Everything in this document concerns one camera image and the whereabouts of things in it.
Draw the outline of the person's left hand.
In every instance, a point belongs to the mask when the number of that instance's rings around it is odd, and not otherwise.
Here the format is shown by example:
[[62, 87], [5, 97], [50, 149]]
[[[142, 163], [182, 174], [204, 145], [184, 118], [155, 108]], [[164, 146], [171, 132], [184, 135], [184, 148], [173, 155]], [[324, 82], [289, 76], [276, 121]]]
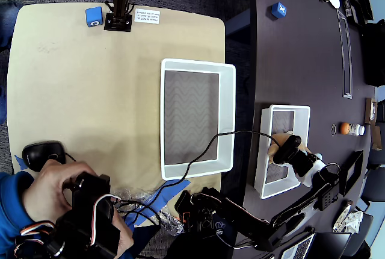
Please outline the person's left hand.
[[48, 160], [31, 186], [24, 191], [22, 203], [28, 216], [35, 222], [56, 220], [72, 207], [64, 196], [64, 185], [87, 172], [96, 175], [85, 162], [60, 164]]

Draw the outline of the person's right hand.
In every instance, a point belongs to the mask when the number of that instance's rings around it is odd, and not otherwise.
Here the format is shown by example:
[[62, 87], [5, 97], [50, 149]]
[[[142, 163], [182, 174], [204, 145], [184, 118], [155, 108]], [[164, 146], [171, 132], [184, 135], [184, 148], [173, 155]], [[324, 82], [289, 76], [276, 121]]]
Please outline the person's right hand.
[[112, 224], [120, 230], [120, 240], [115, 258], [120, 258], [123, 253], [128, 250], [133, 244], [132, 231], [126, 225], [122, 217], [118, 214], [117, 210], [114, 213]]

